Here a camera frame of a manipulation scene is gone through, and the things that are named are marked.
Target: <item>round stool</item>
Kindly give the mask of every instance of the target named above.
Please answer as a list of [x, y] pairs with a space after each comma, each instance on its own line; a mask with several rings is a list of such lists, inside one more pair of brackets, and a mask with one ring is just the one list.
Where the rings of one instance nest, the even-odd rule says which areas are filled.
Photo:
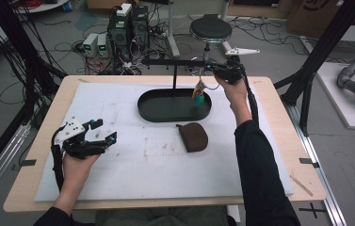
[[209, 59], [210, 43], [222, 43], [228, 40], [233, 33], [231, 26], [218, 18], [217, 15], [204, 15], [195, 20], [189, 27], [189, 34], [197, 40], [206, 42], [203, 51], [203, 60]]

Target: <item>brown pouch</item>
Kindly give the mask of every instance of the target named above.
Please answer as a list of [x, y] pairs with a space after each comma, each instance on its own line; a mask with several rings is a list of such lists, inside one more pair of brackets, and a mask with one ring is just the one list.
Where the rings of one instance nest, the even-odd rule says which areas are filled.
[[187, 125], [177, 124], [176, 126], [179, 127], [178, 130], [187, 152], [199, 152], [207, 147], [208, 137], [200, 124], [191, 122]]

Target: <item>black oval tray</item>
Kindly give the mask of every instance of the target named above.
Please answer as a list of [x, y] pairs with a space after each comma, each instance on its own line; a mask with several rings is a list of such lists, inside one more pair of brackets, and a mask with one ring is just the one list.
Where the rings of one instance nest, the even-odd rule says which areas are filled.
[[192, 99], [194, 89], [153, 89], [138, 99], [139, 115], [152, 122], [199, 121], [209, 115], [212, 101], [203, 93], [203, 104]]

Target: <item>wooden table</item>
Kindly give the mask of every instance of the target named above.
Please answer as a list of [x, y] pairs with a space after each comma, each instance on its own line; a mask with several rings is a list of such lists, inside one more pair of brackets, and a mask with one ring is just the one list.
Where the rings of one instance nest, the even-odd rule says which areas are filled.
[[[205, 84], [215, 84], [213, 77], [203, 77]], [[10, 190], [4, 209], [7, 212], [44, 211], [52, 206], [52, 202], [35, 202], [34, 197], [39, 187], [42, 171], [50, 152], [51, 137], [62, 124], [71, 105], [74, 93], [80, 83], [163, 83], [172, 84], [172, 76], [67, 76], [56, 94], [48, 114], [32, 144], [26, 159], [37, 159], [35, 166], [22, 167]], [[177, 83], [196, 84], [197, 77], [179, 76]], [[262, 103], [273, 136], [280, 149], [283, 162], [291, 177], [295, 194], [289, 199], [298, 201], [322, 201], [326, 192], [321, 185], [315, 169], [311, 164], [301, 164], [300, 158], [308, 158], [297, 132], [282, 105], [277, 91], [266, 77], [250, 77], [254, 85], [257, 99]], [[156, 206], [189, 206], [213, 204], [242, 204], [242, 197], [214, 197], [201, 199], [162, 199], [162, 200], [118, 200], [77, 202], [75, 209], [110, 209]]]

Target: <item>person's right hand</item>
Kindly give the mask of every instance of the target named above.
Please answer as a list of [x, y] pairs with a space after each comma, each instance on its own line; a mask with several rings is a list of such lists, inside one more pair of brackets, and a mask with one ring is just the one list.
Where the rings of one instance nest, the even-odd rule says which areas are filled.
[[244, 121], [251, 120], [251, 114], [247, 105], [247, 87], [244, 80], [239, 79], [233, 85], [230, 85], [222, 78], [215, 76], [216, 81], [224, 88], [227, 99], [230, 102], [230, 108], [235, 114], [236, 126]]
[[99, 157], [99, 154], [95, 154], [86, 159], [78, 159], [65, 153], [63, 157], [64, 182], [54, 202], [54, 207], [63, 210], [68, 215], [71, 214], [74, 203], [89, 177], [91, 167]]

